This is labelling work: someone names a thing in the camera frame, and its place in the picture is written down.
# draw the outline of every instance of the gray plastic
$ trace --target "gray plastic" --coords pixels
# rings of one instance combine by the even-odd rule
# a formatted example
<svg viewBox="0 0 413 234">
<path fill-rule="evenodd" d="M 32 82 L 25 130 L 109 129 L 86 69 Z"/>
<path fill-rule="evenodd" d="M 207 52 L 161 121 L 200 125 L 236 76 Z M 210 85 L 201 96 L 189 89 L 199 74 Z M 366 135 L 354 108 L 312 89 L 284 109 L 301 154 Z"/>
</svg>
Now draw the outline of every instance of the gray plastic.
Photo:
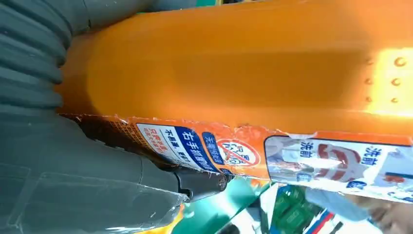
<svg viewBox="0 0 413 234">
<path fill-rule="evenodd" d="M 55 114 L 72 36 L 146 4 L 107 2 L 0 1 L 0 233 L 134 233 L 169 224 L 186 199 L 173 173 Z"/>
</svg>

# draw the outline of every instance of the product label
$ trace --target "product label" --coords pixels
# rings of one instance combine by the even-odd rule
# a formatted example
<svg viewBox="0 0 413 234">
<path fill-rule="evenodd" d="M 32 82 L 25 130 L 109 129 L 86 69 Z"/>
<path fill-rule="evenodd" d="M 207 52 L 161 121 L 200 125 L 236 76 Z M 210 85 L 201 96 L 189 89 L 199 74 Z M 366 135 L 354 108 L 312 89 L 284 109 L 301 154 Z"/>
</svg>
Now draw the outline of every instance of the product label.
<svg viewBox="0 0 413 234">
<path fill-rule="evenodd" d="M 249 125 L 230 128 L 184 120 L 70 118 L 109 123 L 113 134 L 128 137 L 164 161 L 195 170 L 413 202 L 409 137 L 318 132 L 305 139 L 305 135 Z"/>
</svg>

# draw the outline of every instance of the orange plastic bottle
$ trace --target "orange plastic bottle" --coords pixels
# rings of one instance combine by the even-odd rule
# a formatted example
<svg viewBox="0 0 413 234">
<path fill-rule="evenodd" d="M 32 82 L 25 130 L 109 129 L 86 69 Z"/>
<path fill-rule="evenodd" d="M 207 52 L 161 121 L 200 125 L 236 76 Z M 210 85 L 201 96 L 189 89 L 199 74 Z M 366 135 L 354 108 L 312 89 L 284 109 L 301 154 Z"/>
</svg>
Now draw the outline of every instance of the orange plastic bottle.
<svg viewBox="0 0 413 234">
<path fill-rule="evenodd" d="M 307 150 L 323 159 L 321 145 L 335 145 L 358 157 L 342 160 L 328 148 L 336 155 L 327 159 L 338 162 L 330 169 L 355 158 L 378 168 L 371 181 L 364 175 L 359 182 L 374 184 L 386 173 L 403 177 L 405 171 L 383 172 L 382 165 L 398 146 L 408 151 L 412 144 L 412 7 L 409 0 L 274 0 L 139 14 L 75 42 L 58 87 L 65 101 L 60 112 L 105 116 L 137 143 L 184 165 L 168 136 L 158 142 L 167 151 L 150 138 L 168 130 L 156 125 L 185 127 L 197 135 L 194 142 L 201 142 L 214 172 L 268 178 L 268 137 L 317 133 L 313 138 L 343 144 L 292 135 L 296 141 L 279 140 L 273 151 L 301 158 Z M 205 132 L 215 137 L 217 154 Z M 181 140 L 179 148 L 193 159 L 189 166 L 209 170 L 189 153 L 192 146 L 184 148 L 188 143 Z M 393 148 L 379 155 L 368 150 L 386 144 Z M 277 168 L 294 178 L 336 178 L 343 189 L 358 179 L 345 169 L 326 172 L 301 159 L 283 160 L 288 166 Z"/>
</svg>

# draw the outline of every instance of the red prohibition sign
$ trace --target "red prohibition sign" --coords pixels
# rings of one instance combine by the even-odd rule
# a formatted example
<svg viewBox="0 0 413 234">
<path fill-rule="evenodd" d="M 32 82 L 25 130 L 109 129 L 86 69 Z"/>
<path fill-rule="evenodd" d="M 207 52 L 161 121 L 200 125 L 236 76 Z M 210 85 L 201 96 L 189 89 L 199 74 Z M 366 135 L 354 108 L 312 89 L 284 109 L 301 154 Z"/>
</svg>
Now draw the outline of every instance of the red prohibition sign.
<svg viewBox="0 0 413 234">
<path fill-rule="evenodd" d="M 249 151 L 251 151 L 251 153 L 254 155 L 255 160 L 254 162 L 250 162 L 249 160 L 243 158 L 242 156 L 240 156 L 238 153 L 233 152 L 229 149 L 227 149 L 226 147 L 223 146 L 223 144 L 231 144 L 231 143 L 237 143 L 239 145 L 241 145 L 242 147 L 247 148 Z M 225 158 L 225 160 L 229 160 L 229 156 L 234 157 L 236 159 L 238 159 L 239 161 L 247 164 L 246 166 L 254 166 L 257 165 L 260 162 L 260 156 L 258 155 L 258 153 L 249 145 L 247 145 L 246 143 L 239 141 L 239 140 L 227 140 L 227 139 L 221 139 L 217 141 L 218 146 L 228 155 L 228 158 Z"/>
</svg>

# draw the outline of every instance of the blue banner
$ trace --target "blue banner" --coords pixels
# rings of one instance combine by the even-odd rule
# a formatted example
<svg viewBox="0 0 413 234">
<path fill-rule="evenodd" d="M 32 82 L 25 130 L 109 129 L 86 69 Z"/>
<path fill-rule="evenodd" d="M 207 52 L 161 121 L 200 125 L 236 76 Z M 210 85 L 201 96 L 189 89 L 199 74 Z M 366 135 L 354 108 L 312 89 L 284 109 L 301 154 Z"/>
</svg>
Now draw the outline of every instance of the blue banner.
<svg viewBox="0 0 413 234">
<path fill-rule="evenodd" d="M 215 168 L 206 154 L 201 140 L 196 132 L 185 127 L 175 127 L 178 137 L 181 140 L 186 152 L 202 169 L 210 172 L 219 171 Z"/>
<path fill-rule="evenodd" d="M 214 134 L 203 132 L 202 138 L 204 139 L 206 149 L 208 150 L 209 155 L 211 155 L 212 160 L 214 160 L 216 164 L 224 165 L 224 161 L 222 160 L 221 154 L 219 153 Z"/>
</svg>

